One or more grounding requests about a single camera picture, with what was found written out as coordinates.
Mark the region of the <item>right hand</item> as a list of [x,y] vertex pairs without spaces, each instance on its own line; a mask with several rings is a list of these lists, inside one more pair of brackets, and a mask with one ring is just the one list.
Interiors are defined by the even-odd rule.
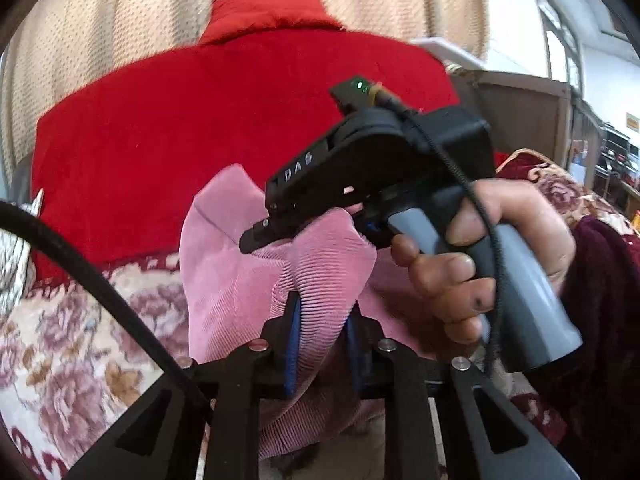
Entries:
[[[570,229],[533,183],[488,179],[474,183],[474,192],[492,222],[515,226],[535,254],[555,292],[562,292],[576,243]],[[477,278],[475,263],[462,252],[425,255],[404,234],[390,245],[395,263],[408,270],[409,280],[426,301],[427,311],[444,324],[456,344],[480,340],[480,315],[495,303],[495,281]]]

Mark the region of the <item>dark red sleeve forearm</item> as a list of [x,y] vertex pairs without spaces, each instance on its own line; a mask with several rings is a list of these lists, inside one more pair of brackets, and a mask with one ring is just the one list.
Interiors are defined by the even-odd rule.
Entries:
[[639,475],[639,245],[585,217],[561,294],[582,346],[527,378],[566,425],[558,449],[584,479]]

